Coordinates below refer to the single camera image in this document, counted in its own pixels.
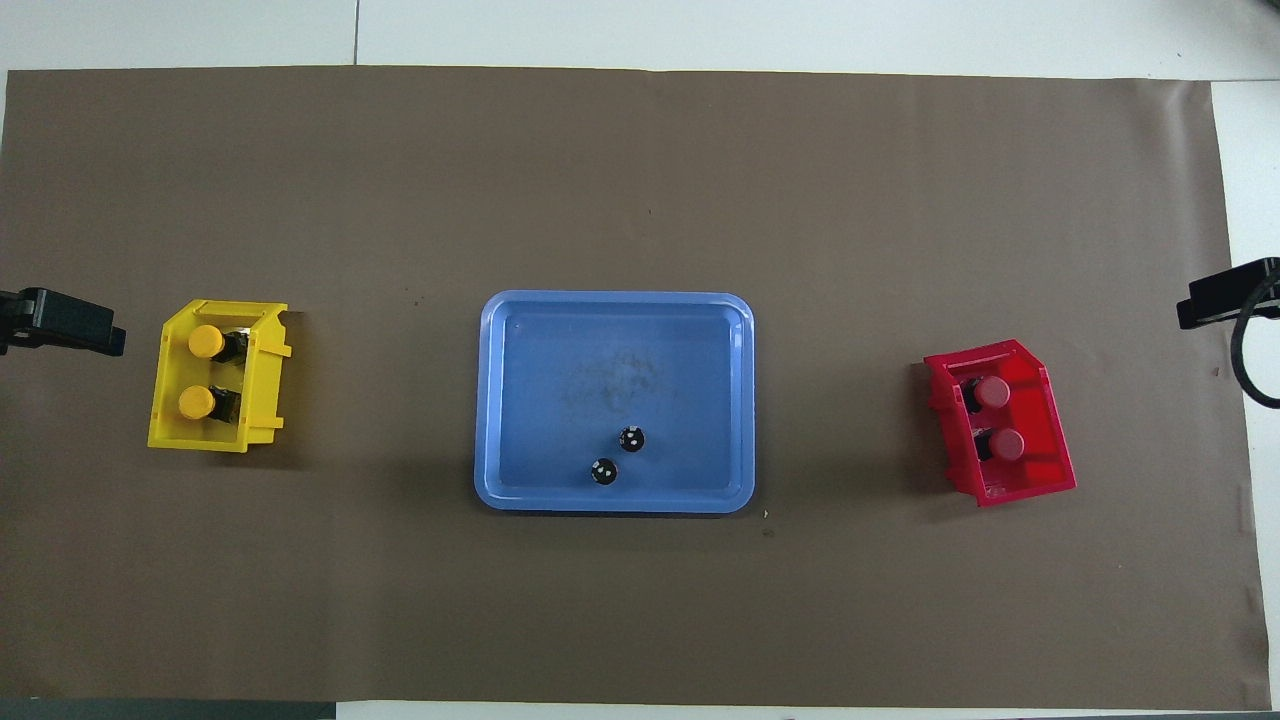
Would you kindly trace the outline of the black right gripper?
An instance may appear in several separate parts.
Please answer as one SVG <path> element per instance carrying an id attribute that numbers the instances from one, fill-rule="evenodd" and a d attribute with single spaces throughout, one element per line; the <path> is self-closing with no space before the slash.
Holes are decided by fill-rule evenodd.
<path id="1" fill-rule="evenodd" d="M 1280 258 L 1253 260 L 1188 283 L 1188 297 L 1178 302 L 1183 331 L 1217 322 L 1234 322 L 1248 296 L 1262 283 L 1262 318 L 1280 319 Z"/>

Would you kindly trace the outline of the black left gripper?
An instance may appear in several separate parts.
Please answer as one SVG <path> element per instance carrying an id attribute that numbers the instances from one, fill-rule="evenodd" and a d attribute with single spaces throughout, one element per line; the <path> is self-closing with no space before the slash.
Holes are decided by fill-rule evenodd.
<path id="1" fill-rule="evenodd" d="M 125 348 L 125 331 L 114 325 L 114 320 L 113 309 L 52 290 L 0 291 L 0 354 L 15 345 L 78 348 L 119 357 Z"/>

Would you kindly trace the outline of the yellow push button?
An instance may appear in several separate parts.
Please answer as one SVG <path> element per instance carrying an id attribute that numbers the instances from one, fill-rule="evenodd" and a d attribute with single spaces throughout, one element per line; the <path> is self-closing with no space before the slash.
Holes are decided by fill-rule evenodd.
<path id="1" fill-rule="evenodd" d="M 210 363 L 243 364 L 250 351 L 250 333 L 243 328 L 198 325 L 189 333 L 188 350 L 193 356 Z"/>
<path id="2" fill-rule="evenodd" d="M 220 386 L 189 386 L 178 397 L 180 415 L 192 421 L 238 424 L 241 405 L 239 392 Z"/>

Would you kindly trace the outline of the blue plastic tray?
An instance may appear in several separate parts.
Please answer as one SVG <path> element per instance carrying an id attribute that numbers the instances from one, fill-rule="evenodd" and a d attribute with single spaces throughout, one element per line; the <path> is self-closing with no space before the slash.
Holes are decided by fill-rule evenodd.
<path id="1" fill-rule="evenodd" d="M 483 309 L 474 487 L 511 512 L 722 516 L 756 493 L 755 318 L 716 292 L 507 290 Z M 625 452 L 618 434 L 641 427 Z M 611 457 L 620 478 L 590 466 Z"/>

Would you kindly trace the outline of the yellow plastic bin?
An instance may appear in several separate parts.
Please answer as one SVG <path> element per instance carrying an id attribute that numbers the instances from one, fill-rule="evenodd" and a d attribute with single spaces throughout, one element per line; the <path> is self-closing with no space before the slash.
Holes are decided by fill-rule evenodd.
<path id="1" fill-rule="evenodd" d="M 244 454 L 270 445 L 285 420 L 280 415 L 284 361 L 291 357 L 282 320 L 287 304 L 196 299 L 168 319 L 161 331 L 148 447 Z M 247 329 L 250 351 L 243 364 L 219 364 L 193 356 L 189 333 L 198 325 Z M 220 386 L 241 393 L 238 424 L 184 419 L 180 392 L 189 386 Z"/>

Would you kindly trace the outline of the red plastic bin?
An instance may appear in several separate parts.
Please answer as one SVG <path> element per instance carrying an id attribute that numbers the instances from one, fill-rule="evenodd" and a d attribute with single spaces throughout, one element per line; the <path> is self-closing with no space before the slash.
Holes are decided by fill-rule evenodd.
<path id="1" fill-rule="evenodd" d="M 1046 365 L 1016 340 L 924 357 L 929 372 L 928 406 L 936 415 L 946 452 L 945 475 L 978 506 L 1064 492 L 1076 487 Z M 998 375 L 1012 389 L 1006 407 L 966 411 L 961 384 L 979 375 Z M 1012 428 L 1027 441 L 1015 462 L 980 462 L 974 434 L 987 428 Z"/>

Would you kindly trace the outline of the brown paper mat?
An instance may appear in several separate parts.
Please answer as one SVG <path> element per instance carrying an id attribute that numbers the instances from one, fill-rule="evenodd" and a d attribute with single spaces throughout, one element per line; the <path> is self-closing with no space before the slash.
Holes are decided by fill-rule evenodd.
<path id="1" fill-rule="evenodd" d="M 1207 83 L 311 67 L 9 76 L 0 697 L 1263 708 Z M 499 512 L 503 290 L 735 293 L 756 493 Z M 164 323 L 279 302 L 273 443 L 148 447 Z M 1076 487 L 980 507 L 923 360 L 1016 340 Z"/>

